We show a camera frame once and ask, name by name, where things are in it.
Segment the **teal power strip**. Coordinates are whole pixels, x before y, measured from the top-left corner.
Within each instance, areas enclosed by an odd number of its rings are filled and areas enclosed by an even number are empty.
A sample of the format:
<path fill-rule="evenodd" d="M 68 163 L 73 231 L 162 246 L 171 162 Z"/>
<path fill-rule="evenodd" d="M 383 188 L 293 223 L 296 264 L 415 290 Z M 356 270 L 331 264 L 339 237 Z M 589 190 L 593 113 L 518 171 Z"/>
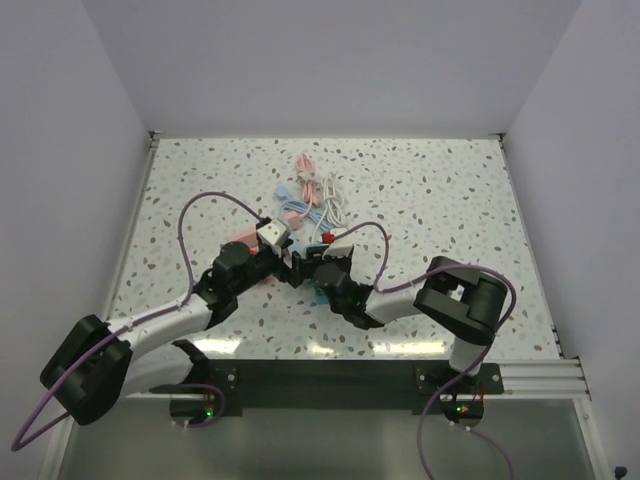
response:
<path fill-rule="evenodd" d="M 322 243 L 318 243 L 318 242 L 305 243 L 299 237 L 294 236 L 293 244 L 290 246 L 289 250 L 291 253 L 297 252 L 302 258 L 305 258 L 306 254 L 311 248 L 319 247 L 319 246 L 322 246 Z M 328 304 L 328 299 L 326 298 L 324 293 L 311 280 L 304 280 L 302 286 L 304 289 L 313 292 L 314 298 L 315 298 L 314 302 L 317 305 Z"/>

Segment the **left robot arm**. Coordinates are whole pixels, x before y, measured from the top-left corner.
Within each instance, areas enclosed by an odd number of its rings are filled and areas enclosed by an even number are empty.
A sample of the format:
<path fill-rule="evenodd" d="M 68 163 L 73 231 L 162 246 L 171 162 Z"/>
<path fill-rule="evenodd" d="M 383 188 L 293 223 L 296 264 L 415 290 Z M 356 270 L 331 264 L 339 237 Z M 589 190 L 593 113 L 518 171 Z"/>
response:
<path fill-rule="evenodd" d="M 129 370 L 141 357 L 222 323 L 238 308 L 239 295 L 270 276 L 298 287 L 312 276 L 324 250 L 315 246 L 304 255 L 288 254 L 261 242 L 253 253 L 241 242 L 229 242 L 184 298 L 137 317 L 79 320 L 44 367 L 40 382 L 77 423 L 93 423 L 118 401 Z"/>

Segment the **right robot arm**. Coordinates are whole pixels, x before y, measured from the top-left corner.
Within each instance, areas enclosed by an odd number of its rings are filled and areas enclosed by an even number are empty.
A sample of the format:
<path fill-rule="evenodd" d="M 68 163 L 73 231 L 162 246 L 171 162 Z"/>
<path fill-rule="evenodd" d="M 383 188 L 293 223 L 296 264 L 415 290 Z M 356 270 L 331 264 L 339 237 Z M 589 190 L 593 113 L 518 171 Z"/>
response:
<path fill-rule="evenodd" d="M 419 277 L 377 290 L 351 278 L 352 256 L 352 251 L 335 256 L 322 247 L 304 260 L 296 259 L 294 271 L 323 293 L 333 313 L 359 329 L 427 316 L 454 336 L 445 369 L 448 386 L 459 393 L 476 386 L 497 332 L 515 309 L 512 282 L 487 267 L 438 256 Z"/>

